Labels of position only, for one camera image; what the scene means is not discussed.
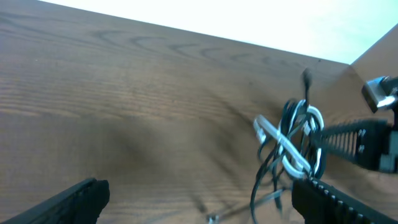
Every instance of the black plastic object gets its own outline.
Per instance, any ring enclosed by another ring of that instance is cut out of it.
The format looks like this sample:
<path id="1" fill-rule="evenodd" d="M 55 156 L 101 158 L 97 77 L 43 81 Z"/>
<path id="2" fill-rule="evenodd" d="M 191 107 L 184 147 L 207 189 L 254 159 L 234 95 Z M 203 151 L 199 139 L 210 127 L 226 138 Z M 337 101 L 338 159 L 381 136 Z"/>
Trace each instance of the black plastic object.
<path id="1" fill-rule="evenodd" d="M 387 77 L 380 82 L 381 88 L 386 95 L 393 95 L 398 93 L 398 78 Z"/>
<path id="2" fill-rule="evenodd" d="M 109 202 L 107 180 L 86 179 L 3 224 L 92 224 Z"/>
<path id="3" fill-rule="evenodd" d="M 306 224 L 398 224 L 318 179 L 295 180 L 292 204 Z"/>
<path id="4" fill-rule="evenodd" d="M 383 120 L 362 120 L 313 133 L 311 144 L 368 170 L 396 172 L 398 135 Z"/>

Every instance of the white wall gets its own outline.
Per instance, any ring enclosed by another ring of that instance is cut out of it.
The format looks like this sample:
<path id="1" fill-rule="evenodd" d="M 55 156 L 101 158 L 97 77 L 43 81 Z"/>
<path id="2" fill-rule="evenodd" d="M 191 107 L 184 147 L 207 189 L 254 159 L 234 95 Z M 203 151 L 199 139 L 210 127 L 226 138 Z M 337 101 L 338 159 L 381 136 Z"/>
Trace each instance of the white wall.
<path id="1" fill-rule="evenodd" d="M 398 0 L 44 0 L 351 63 L 398 23 Z"/>
<path id="2" fill-rule="evenodd" d="M 398 25 L 375 43 L 352 67 L 363 80 L 398 77 Z"/>

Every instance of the black cable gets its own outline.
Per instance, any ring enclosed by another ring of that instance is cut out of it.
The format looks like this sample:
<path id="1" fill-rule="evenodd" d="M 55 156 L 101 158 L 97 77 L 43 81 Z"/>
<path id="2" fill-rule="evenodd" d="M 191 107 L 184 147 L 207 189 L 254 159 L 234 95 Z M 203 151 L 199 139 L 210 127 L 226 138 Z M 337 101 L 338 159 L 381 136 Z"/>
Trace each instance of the black cable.
<path id="1" fill-rule="evenodd" d="M 307 113 L 308 107 L 309 107 L 309 102 L 308 102 L 308 91 L 311 85 L 311 76 L 310 72 L 308 69 L 305 69 L 303 72 L 303 82 L 304 82 L 304 87 L 305 87 L 305 104 L 304 104 L 304 110 L 302 111 L 301 108 L 298 107 L 298 102 L 295 99 L 291 99 L 286 104 L 284 105 L 283 111 L 282 111 L 282 118 L 280 120 L 280 132 L 286 136 L 287 139 L 290 139 L 296 132 L 298 132 L 302 126 L 305 124 L 305 122 L 310 123 L 311 118 L 313 117 L 312 114 Z M 294 124 L 296 123 L 296 120 L 299 115 L 305 115 L 305 118 L 300 121 L 300 123 L 294 128 Z M 316 121 L 316 126 L 317 128 L 320 127 L 320 124 L 318 123 L 317 119 L 314 119 Z M 271 141 L 270 138 L 267 138 L 260 146 L 260 148 L 257 151 L 257 157 L 258 159 L 262 162 L 261 159 L 261 152 L 262 149 L 269 144 Z M 300 152 L 304 153 L 305 155 L 308 154 L 310 150 L 310 146 L 308 144 L 307 149 L 304 151 L 304 134 L 302 135 L 302 139 L 300 142 Z M 267 158 L 262 162 L 257 174 L 256 174 L 256 182 L 254 183 L 252 194 L 251 194 L 251 200 L 250 200 L 250 210 L 251 210 L 251 216 L 253 219 L 254 224 L 258 224 L 257 219 L 256 219 L 256 214 L 255 214 L 255 199 L 256 199 L 256 194 L 257 190 L 261 184 L 262 179 L 264 176 L 267 174 L 268 171 L 271 171 L 272 174 L 272 179 L 271 183 L 273 184 L 274 187 L 274 192 L 277 191 L 277 184 L 280 179 L 281 174 L 283 173 L 284 169 L 280 170 L 277 174 L 277 165 L 278 163 L 283 159 L 285 156 L 285 151 L 283 151 L 279 155 L 279 150 L 280 144 L 277 143 L 274 146 L 274 149 L 268 154 Z M 279 211 L 282 211 L 282 203 L 280 201 L 280 197 L 276 197 L 275 199 L 275 205 L 278 208 Z"/>
<path id="2" fill-rule="evenodd" d="M 281 180 L 279 179 L 280 176 L 285 172 L 285 168 L 281 168 L 280 171 L 278 172 L 278 174 L 276 175 L 276 179 L 281 182 Z M 268 181 L 267 183 L 264 184 L 260 184 L 260 187 L 269 187 L 271 184 L 274 183 L 274 178 L 272 178 L 270 181 Z"/>

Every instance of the wooden surface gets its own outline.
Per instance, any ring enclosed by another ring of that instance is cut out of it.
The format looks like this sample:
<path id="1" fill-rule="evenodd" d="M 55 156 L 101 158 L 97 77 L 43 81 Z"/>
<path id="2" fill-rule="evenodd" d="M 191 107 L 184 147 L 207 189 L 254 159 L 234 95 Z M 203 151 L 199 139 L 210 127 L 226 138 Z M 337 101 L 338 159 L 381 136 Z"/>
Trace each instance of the wooden surface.
<path id="1" fill-rule="evenodd" d="M 87 177 L 110 183 L 99 223 L 204 223 L 247 204 L 259 167 L 252 119 L 277 124 L 284 103 L 303 98 L 305 67 L 326 125 L 372 116 L 347 65 L 0 1 L 0 220 Z M 398 218 L 395 176 L 330 157 L 323 179 Z M 289 193 L 283 203 L 282 216 L 273 203 L 258 208 L 260 222 L 303 223 Z M 225 223 L 251 223 L 249 212 Z"/>
<path id="2" fill-rule="evenodd" d="M 352 63 L 363 80 L 398 77 L 398 23 Z"/>

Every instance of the wood grain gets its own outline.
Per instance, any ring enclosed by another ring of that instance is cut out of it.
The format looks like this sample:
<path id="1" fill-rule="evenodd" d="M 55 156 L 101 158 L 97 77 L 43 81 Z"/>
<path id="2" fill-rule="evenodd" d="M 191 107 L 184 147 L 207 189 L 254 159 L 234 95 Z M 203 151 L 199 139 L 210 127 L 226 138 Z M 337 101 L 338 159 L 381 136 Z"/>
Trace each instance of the wood grain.
<path id="1" fill-rule="evenodd" d="M 0 220 L 108 179 L 99 223 L 203 223 L 249 201 L 258 142 L 302 98 L 326 124 L 372 116 L 347 65 L 30 0 L 0 2 Z M 387 118 L 389 113 L 379 114 Z M 397 179 L 330 157 L 325 180 L 398 218 Z M 259 195 L 269 192 L 262 189 Z M 283 196 L 262 223 L 303 223 Z M 249 213 L 225 223 L 250 223 Z"/>

